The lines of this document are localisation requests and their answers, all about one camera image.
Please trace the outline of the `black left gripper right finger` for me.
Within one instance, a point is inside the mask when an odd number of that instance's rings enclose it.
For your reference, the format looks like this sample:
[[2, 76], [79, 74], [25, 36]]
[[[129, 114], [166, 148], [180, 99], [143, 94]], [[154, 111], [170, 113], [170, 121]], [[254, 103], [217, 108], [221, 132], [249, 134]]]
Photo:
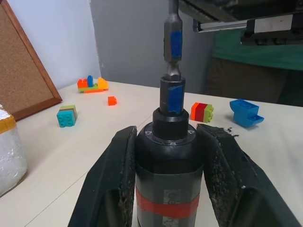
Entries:
[[265, 172], [223, 128], [198, 124], [204, 176], [219, 227], [302, 227]]

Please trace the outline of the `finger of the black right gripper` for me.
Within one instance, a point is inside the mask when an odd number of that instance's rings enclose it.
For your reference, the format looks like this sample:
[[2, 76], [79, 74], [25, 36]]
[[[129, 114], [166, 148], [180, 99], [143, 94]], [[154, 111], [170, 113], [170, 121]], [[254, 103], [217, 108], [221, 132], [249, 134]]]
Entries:
[[179, 9], [199, 22], [233, 22], [303, 11], [303, 0], [179, 0]]

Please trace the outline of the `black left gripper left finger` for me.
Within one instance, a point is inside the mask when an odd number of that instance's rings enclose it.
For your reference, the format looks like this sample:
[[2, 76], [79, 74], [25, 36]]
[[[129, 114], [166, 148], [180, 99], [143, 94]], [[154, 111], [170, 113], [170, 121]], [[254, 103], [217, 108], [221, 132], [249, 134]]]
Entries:
[[68, 227], [132, 227], [137, 128], [118, 131], [89, 170]]

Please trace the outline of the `black electric screwdriver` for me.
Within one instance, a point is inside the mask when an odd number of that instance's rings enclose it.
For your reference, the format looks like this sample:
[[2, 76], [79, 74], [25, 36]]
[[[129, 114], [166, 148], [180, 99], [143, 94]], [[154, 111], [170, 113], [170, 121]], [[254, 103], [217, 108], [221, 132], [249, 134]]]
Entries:
[[185, 79], [160, 80], [160, 105], [135, 142], [138, 227], [195, 227], [204, 155], [184, 109]]

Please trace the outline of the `green cloth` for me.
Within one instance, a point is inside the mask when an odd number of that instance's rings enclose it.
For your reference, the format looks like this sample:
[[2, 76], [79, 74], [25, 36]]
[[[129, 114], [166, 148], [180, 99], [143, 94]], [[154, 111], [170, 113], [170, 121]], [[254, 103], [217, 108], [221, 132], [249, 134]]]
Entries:
[[247, 46], [240, 41], [241, 30], [215, 33], [213, 56], [245, 64], [303, 71], [303, 45]]

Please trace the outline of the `brown board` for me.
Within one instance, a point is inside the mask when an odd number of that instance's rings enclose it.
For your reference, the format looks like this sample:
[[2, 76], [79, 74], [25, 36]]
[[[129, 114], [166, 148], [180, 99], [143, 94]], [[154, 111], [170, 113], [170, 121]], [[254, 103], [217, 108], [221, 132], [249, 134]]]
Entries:
[[303, 71], [213, 57], [204, 94], [303, 107]]

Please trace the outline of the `blue stepped toy block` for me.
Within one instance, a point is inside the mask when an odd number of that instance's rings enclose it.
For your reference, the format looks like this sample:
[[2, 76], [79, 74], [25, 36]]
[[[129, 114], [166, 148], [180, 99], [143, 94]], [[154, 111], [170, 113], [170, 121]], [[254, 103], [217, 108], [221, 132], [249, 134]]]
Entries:
[[259, 106], [243, 99], [230, 102], [233, 111], [233, 120], [242, 127], [249, 128], [264, 121], [264, 117], [258, 115]]

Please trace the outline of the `teal and green brick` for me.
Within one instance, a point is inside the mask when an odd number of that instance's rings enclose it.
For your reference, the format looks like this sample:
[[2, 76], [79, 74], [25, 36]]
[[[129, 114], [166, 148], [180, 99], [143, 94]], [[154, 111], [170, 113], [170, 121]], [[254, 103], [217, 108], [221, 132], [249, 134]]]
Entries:
[[72, 127], [75, 125], [78, 118], [75, 105], [61, 106], [57, 113], [57, 120], [61, 128]]

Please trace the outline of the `orange red green block stack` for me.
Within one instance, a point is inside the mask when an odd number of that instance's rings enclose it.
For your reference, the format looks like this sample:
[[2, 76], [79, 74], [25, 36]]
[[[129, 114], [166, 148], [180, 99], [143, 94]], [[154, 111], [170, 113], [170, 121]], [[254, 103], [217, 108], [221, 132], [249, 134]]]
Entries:
[[190, 119], [192, 121], [209, 123], [213, 118], [214, 108], [211, 104], [194, 103], [191, 107]]

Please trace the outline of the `multicolour toy block assembly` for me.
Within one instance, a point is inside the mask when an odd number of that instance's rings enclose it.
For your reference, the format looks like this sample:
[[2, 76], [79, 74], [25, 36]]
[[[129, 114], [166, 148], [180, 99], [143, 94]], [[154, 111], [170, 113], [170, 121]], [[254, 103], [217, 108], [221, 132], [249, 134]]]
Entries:
[[109, 88], [108, 82], [99, 77], [95, 83], [91, 75], [87, 76], [86, 79], [79, 79], [77, 82], [77, 88], [80, 93], [97, 93], [107, 91]]

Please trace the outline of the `white foam box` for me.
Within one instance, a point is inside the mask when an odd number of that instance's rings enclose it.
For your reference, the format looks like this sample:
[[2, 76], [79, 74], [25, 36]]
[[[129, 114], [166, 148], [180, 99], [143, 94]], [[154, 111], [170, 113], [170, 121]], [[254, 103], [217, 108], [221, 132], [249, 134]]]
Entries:
[[0, 105], [0, 197], [27, 172], [27, 161], [13, 115]]

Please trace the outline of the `wood-framed cork board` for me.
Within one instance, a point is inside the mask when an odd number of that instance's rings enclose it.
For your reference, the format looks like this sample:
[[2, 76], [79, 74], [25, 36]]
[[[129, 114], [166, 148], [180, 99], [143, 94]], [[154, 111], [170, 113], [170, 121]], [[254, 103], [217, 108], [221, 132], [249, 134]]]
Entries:
[[0, 104], [16, 121], [62, 98], [7, 0], [0, 0]]

